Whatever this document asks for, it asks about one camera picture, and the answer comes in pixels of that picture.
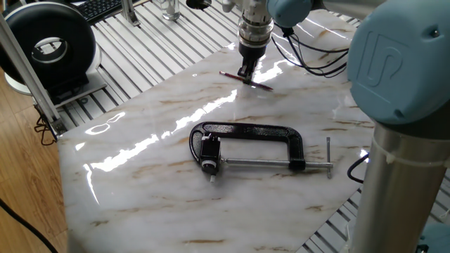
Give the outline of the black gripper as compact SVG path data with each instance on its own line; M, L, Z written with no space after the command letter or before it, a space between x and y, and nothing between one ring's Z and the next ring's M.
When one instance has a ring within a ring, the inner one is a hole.
M242 65L238 70L238 76L245 78L246 84L251 84L254 69L256 68L259 59L265 54L266 46L249 47L244 44L239 44L238 50L243 57Z

